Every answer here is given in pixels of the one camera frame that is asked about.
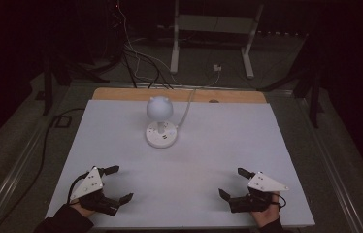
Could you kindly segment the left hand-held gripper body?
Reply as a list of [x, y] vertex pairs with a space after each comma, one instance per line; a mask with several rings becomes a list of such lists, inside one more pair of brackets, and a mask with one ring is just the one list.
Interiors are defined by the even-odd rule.
[[79, 175], [69, 189], [69, 205], [80, 203], [83, 208], [115, 216], [119, 204], [107, 198], [103, 193], [104, 184], [98, 167], [93, 166], [88, 172]]

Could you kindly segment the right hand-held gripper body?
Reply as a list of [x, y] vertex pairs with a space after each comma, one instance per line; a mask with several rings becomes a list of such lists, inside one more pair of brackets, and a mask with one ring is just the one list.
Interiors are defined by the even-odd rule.
[[[254, 173], [254, 177], [248, 179], [247, 194], [241, 197], [231, 197], [228, 201], [232, 213], [263, 212], [270, 204], [273, 204], [274, 192], [286, 191], [288, 187], [261, 172]], [[279, 208], [286, 205], [278, 203]]]

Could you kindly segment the person's right hand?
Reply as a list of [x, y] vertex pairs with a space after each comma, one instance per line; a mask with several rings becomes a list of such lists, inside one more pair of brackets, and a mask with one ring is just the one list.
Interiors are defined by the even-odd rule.
[[272, 194], [273, 204], [270, 204], [269, 207], [263, 212], [251, 212], [250, 215], [253, 217], [256, 225], [261, 228], [266, 226], [267, 224], [274, 222], [275, 220], [280, 218], [279, 214], [279, 193], [274, 192]]

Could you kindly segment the person's left hand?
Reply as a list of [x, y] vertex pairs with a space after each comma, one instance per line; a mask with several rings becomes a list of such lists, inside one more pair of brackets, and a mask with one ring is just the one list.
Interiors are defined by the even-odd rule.
[[84, 217], [90, 217], [95, 214], [94, 211], [83, 208], [80, 203], [70, 204], [70, 207], [75, 209], [77, 212], [79, 212]]

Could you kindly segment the white table mat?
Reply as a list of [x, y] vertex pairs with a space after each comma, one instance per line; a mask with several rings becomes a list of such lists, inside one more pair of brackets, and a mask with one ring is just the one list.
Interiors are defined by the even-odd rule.
[[281, 210], [285, 226], [314, 224], [272, 107], [268, 104], [191, 103], [174, 105], [182, 123], [167, 149], [151, 147], [144, 101], [91, 100], [49, 204], [53, 215], [66, 202], [72, 181], [93, 166], [118, 165], [104, 179], [104, 193], [117, 198], [133, 193], [116, 216], [97, 214], [98, 229], [247, 228], [246, 213], [233, 214], [219, 197], [248, 192], [237, 170], [261, 172], [288, 190]]

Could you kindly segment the white round-headed desk lamp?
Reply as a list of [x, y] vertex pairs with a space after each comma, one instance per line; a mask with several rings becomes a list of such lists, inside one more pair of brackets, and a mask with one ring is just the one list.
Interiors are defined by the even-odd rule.
[[146, 130], [147, 142], [157, 149], [173, 145], [177, 140], [178, 128], [169, 121], [173, 115], [171, 100], [164, 96], [151, 97], [147, 103], [147, 115], [152, 120]]

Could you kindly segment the black tripod stand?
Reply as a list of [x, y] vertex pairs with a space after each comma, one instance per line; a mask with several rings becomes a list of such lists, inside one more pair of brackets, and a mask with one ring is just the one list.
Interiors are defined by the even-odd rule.
[[296, 99], [305, 98], [310, 95], [309, 120], [317, 128], [317, 114], [319, 112], [319, 90], [320, 79], [324, 69], [320, 58], [320, 52], [314, 42], [314, 37], [307, 36], [295, 58], [289, 73], [267, 86], [258, 87], [258, 91], [270, 92], [287, 83], [298, 81], [292, 90]]

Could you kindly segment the white metal stand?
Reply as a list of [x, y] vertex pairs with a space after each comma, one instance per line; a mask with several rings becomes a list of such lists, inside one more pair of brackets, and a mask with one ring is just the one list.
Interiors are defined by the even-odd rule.
[[189, 30], [194, 32], [217, 32], [217, 33], [233, 33], [247, 34], [247, 43], [241, 48], [241, 56], [248, 79], [254, 78], [254, 72], [250, 61], [250, 49], [254, 41], [259, 20], [264, 10], [263, 4], [258, 4], [253, 18], [245, 17], [216, 17], [201, 14], [186, 15], [180, 13], [180, 0], [175, 0], [174, 14], [174, 36], [173, 49], [170, 62], [170, 72], [177, 74], [179, 70], [179, 34], [181, 30]]

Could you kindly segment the black square floor bracket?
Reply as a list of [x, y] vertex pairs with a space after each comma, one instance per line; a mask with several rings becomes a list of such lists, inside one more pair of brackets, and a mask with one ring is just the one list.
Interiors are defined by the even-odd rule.
[[54, 127], [55, 128], [69, 128], [72, 123], [72, 118], [70, 116], [57, 116], [55, 118]]

